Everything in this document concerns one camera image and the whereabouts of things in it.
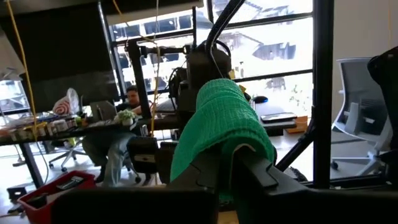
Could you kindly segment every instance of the window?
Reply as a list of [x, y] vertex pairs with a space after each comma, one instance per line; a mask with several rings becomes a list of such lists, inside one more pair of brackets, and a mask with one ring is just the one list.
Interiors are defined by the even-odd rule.
[[[204, 3], [205, 7], [197, 8], [198, 20], [207, 18], [206, 1]], [[127, 22], [127, 24], [116, 24], [110, 28], [111, 32], [114, 34], [115, 41], [126, 40], [127, 38], [135, 38], [139, 37], [140, 35], [152, 35], [155, 32], [156, 34], [159, 34], [164, 32], [192, 29], [192, 10], [158, 16], [157, 26], [155, 21], [156, 17], [150, 17], [147, 19]]]
[[[212, 0], [215, 20], [228, 0]], [[230, 23], [312, 12], [312, 0], [246, 0]]]
[[312, 18], [224, 30], [236, 78], [312, 68]]
[[21, 82], [3, 80], [0, 82], [0, 92], [0, 107], [3, 112], [29, 107]]
[[[193, 37], [191, 35], [186, 37], [176, 37], [170, 39], [158, 40], [158, 46], [167, 46], [167, 47], [183, 47], [185, 44], [191, 44], [193, 42]], [[140, 45], [145, 45], [146, 47], [154, 47], [152, 43], [142, 43]], [[124, 47], [118, 47], [119, 58], [121, 59], [121, 66], [124, 76], [124, 81], [126, 85], [134, 85], [135, 77], [134, 70], [129, 63], [126, 53], [124, 52]], [[180, 67], [183, 65], [185, 61], [184, 54], [168, 54], [160, 58], [160, 67], [159, 67], [159, 80], [158, 87], [159, 89], [164, 89], [170, 78], [170, 74], [173, 69]], [[154, 54], [148, 55], [147, 58], [141, 57], [141, 65], [142, 72], [144, 74], [144, 81], [146, 84], [147, 91], [155, 89], [155, 77], [157, 71], [157, 56]]]
[[275, 103], [286, 111], [294, 111], [297, 116], [311, 116], [312, 73], [267, 78], [241, 82], [251, 97], [266, 96], [268, 103]]

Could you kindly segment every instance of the metal rod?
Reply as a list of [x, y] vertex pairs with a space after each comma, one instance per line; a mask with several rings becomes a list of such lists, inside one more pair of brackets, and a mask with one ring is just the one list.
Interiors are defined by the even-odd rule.
[[297, 143], [292, 147], [292, 149], [278, 162], [276, 168], [280, 171], [285, 171], [294, 160], [296, 160], [301, 153], [313, 142], [314, 139], [314, 119], [311, 119], [308, 125], [307, 132], [298, 139]]
[[269, 75], [258, 75], [258, 76], [245, 77], [245, 78], [235, 78], [233, 81], [235, 81], [236, 83], [240, 83], [240, 82], [261, 80], [261, 79], [265, 79], [265, 78], [279, 78], [279, 77], [287, 77], [287, 76], [291, 76], [291, 75], [301, 75], [301, 74], [307, 74], [307, 73], [312, 73], [312, 69], [298, 70], [298, 71], [294, 71], [294, 72], [282, 72], [282, 73], [269, 74]]
[[313, 0], [313, 184], [329, 188], [334, 0]]
[[243, 28], [243, 27], [252, 27], [252, 26], [263, 26], [269, 24], [276, 24], [280, 22], [288, 22], [298, 19], [306, 19], [311, 18], [312, 12], [300, 13], [300, 14], [292, 14], [286, 16], [275, 16], [270, 18], [263, 18], [263, 19], [256, 19], [252, 21], [243, 21], [243, 22], [234, 22], [230, 23], [226, 26], [225, 30], [228, 29], [236, 29], [236, 28]]
[[192, 28], [193, 28], [193, 42], [192, 48], [195, 49], [197, 47], [197, 9], [196, 7], [192, 7]]
[[136, 78], [136, 85], [138, 90], [138, 97], [141, 103], [141, 111], [143, 118], [151, 118], [147, 90], [144, 81], [144, 74], [141, 66], [141, 52], [137, 42], [130, 41], [127, 43], [126, 50], [129, 52], [132, 68], [134, 70], [134, 76]]
[[113, 32], [110, 32], [109, 30], [109, 24], [108, 21], [105, 19], [105, 15], [103, 14], [101, 2], [98, 2], [98, 10], [104, 29], [106, 45], [108, 46], [108, 50], [110, 52], [109, 56], [111, 57], [111, 63], [116, 72], [116, 79], [118, 80], [118, 86], [120, 91], [119, 98], [122, 98], [122, 100], [124, 101], [126, 99], [124, 96], [126, 92], [126, 85], [124, 84], [123, 71], [120, 65], [118, 49], [112, 45], [114, 41], [114, 35]]
[[32, 149], [30, 148], [29, 143], [21, 143], [19, 144], [19, 148], [22, 151], [22, 155], [25, 157], [27, 168], [29, 169], [30, 176], [32, 177], [36, 188], [43, 186], [43, 178], [40, 174], [39, 168], [37, 168], [37, 164], [35, 158], [33, 157]]
[[[192, 35], [193, 34], [193, 29], [185, 29], [185, 30], [179, 30], [175, 32], [166, 32], [166, 33], [161, 33], [161, 34], [156, 34], [156, 40], [161, 40], [161, 39], [168, 39], [168, 38], [176, 38], [176, 37], [184, 37], [187, 35]], [[153, 39], [153, 35], [148, 35], [146, 36], [149, 39]], [[144, 42], [144, 38], [142, 37], [136, 37], [129, 39], [129, 41], [132, 42]], [[126, 44], [126, 40], [119, 40], [119, 41], [114, 41], [112, 42], [113, 46], [124, 46]]]
[[214, 15], [213, 15], [213, 1], [207, 0], [207, 14], [209, 21], [214, 24]]

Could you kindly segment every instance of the gray office chair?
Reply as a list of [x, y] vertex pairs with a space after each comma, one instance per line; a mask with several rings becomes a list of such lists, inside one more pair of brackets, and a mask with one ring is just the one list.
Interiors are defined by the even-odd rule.
[[61, 164], [61, 170], [62, 170], [62, 172], [66, 172], [66, 171], [67, 171], [67, 168], [64, 167], [64, 165], [68, 162], [68, 160], [69, 160], [70, 158], [73, 158], [73, 160], [76, 160], [76, 155], [87, 156], [87, 154], [85, 154], [84, 152], [81, 152], [81, 151], [78, 151], [78, 150], [77, 150], [77, 147], [78, 147], [80, 144], [81, 144], [81, 139], [77, 139], [77, 141], [76, 141], [76, 143], [75, 143], [74, 146], [64, 145], [63, 147], [61, 147], [61, 148], [66, 149], [67, 151], [66, 151], [65, 153], [63, 153], [62, 155], [57, 156], [56, 158], [50, 160], [50, 162], [49, 162], [49, 167], [50, 167], [51, 169], [54, 168], [54, 165], [52, 164], [53, 162], [55, 162], [55, 161], [57, 161], [57, 160], [59, 160], [59, 159], [65, 158], [65, 159], [63, 160], [62, 164]]
[[382, 91], [367, 69], [370, 59], [337, 60], [343, 81], [344, 103], [332, 129], [337, 128], [350, 136], [366, 140], [373, 145], [373, 148], [367, 157], [334, 157], [331, 168], [337, 169], [337, 162], [366, 165], [358, 175], [379, 171], [383, 166], [379, 155], [382, 151], [389, 150], [392, 137], [391, 123]]

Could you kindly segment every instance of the red box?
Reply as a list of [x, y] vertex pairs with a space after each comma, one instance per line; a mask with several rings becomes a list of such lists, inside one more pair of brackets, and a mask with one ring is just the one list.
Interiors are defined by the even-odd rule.
[[57, 185], [67, 182], [73, 176], [85, 178], [84, 182], [78, 185], [76, 189], [92, 189], [96, 187], [94, 182], [95, 176], [93, 174], [87, 174], [85, 172], [80, 172], [80, 171], [72, 171], [59, 177], [57, 180], [47, 185], [44, 185], [39, 189], [18, 199], [18, 202], [24, 207], [26, 215], [31, 223], [50, 224], [51, 206], [53, 205], [54, 201], [46, 204], [46, 206], [43, 206], [41, 208], [32, 207], [26, 202], [29, 201], [31, 198], [42, 195], [44, 193], [48, 193], [49, 195], [59, 193]]

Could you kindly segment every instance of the cable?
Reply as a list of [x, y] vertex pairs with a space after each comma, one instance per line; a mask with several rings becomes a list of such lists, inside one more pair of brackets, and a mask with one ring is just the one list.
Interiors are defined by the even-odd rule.
[[[119, 16], [122, 17], [122, 20], [124, 21], [124, 23], [126, 23], [127, 26], [130, 26], [127, 23], [127, 20], [124, 19], [123, 13], [121, 12], [116, 0], [112, 0], [114, 7], [116, 8], [117, 12], [119, 13]], [[157, 18], [159, 15], [159, 0], [156, 0], [156, 18], [155, 18], [155, 23], [157, 24]], [[155, 44], [156, 49], [157, 49], [157, 72], [156, 72], [156, 80], [155, 80], [155, 92], [154, 92], [154, 102], [152, 104], [153, 108], [152, 108], [152, 119], [150, 121], [150, 136], [154, 137], [154, 129], [155, 129], [155, 116], [156, 116], [156, 100], [157, 100], [157, 87], [158, 87], [158, 79], [159, 79], [159, 68], [160, 68], [160, 49], [158, 47], [158, 45], [155, 43], [155, 40], [151, 40], [147, 37], [144, 37], [142, 35], [140, 35], [140, 37], [142, 37], [144, 40], [151, 42], [153, 44]]]
[[[35, 109], [35, 103], [34, 103], [34, 99], [33, 99], [32, 85], [30, 84], [29, 71], [27, 69], [27, 64], [26, 64], [26, 56], [25, 56], [24, 46], [22, 44], [21, 37], [19, 35], [18, 26], [17, 26], [17, 23], [16, 23], [15, 18], [14, 18], [14, 12], [12, 11], [10, 0], [6, 0], [6, 2], [7, 2], [8, 11], [10, 13], [11, 21], [12, 21], [12, 26], [14, 28], [14, 32], [15, 32], [15, 35], [16, 35], [17, 40], [18, 40], [19, 48], [21, 49], [22, 61], [24, 63], [24, 69], [25, 69], [25, 73], [26, 73], [26, 82], [27, 82], [27, 87], [28, 87], [28, 91], [29, 91], [29, 95], [30, 95], [30, 102], [31, 102], [30, 108], [32, 109], [32, 114], [33, 114], [33, 130], [32, 130], [32, 132], [33, 132], [33, 137], [35, 139], [35, 142], [37, 143], [37, 146], [39, 146], [39, 144], [37, 142], [36, 109]], [[46, 184], [47, 183], [47, 179], [49, 177], [49, 165], [47, 164], [47, 161], [45, 160], [43, 152], [40, 150], [40, 148], [39, 148], [39, 152], [42, 155], [43, 160], [44, 160], [44, 164], [45, 164], [45, 166], [47, 168], [47, 175], [46, 175], [45, 182], [44, 182], [44, 184]]]
[[45, 158], [44, 158], [43, 152], [42, 152], [42, 150], [41, 150], [41, 148], [40, 148], [40, 146], [39, 146], [39, 142], [36, 142], [36, 146], [37, 146], [37, 148], [39, 149], [40, 155], [42, 156], [42, 158], [43, 158], [43, 160], [44, 160], [44, 162], [45, 162], [45, 168], [46, 168], [46, 170], [47, 170], [47, 174], [45, 175], [44, 184], [46, 184], [47, 181], [48, 181], [48, 179], [49, 179], [49, 172], [50, 172], [50, 171], [49, 171], [49, 166], [47, 165], [47, 161], [46, 161]]
[[[169, 94], [170, 94], [170, 88], [171, 88], [171, 86], [170, 86], [170, 81], [171, 81], [173, 75], [175, 74], [175, 72], [177, 71], [177, 69], [183, 67], [184, 64], [185, 64], [185, 62], [187, 62], [187, 59], [185, 59], [184, 63], [182, 63], [181, 66], [179, 66], [179, 67], [173, 69], [172, 73], [170, 74], [169, 82], [167, 82], [167, 85], [166, 85], [166, 87], [164, 88], [165, 90], [166, 90], [167, 88], [169, 88]], [[160, 97], [163, 93], [159, 93], [159, 94], [156, 96], [156, 100], [158, 100], [159, 97]]]
[[229, 76], [223, 76], [223, 74], [220, 71], [220, 68], [218, 68], [216, 60], [214, 59], [213, 56], [213, 44], [215, 43], [216, 39], [220, 36], [221, 32], [224, 30], [224, 28], [227, 26], [227, 24], [230, 22], [232, 17], [235, 15], [235, 13], [238, 11], [238, 9], [242, 6], [244, 3], [244, 0], [230, 0], [230, 2], [227, 4], [227, 6], [224, 8], [223, 12], [213, 25], [213, 27], [210, 30], [209, 36], [207, 37], [206, 40], [206, 45], [205, 45], [205, 51], [209, 59], [213, 62], [213, 65], [216, 67], [219, 75], [221, 78], [228, 78]]
[[216, 42], [216, 44], [220, 44], [225, 49], [225, 51], [226, 51], [226, 53], [228, 54], [229, 57], [232, 56], [231, 55], [231, 50], [229, 49], [229, 47], [224, 42], [222, 42], [220, 40], [216, 40], [215, 42]]

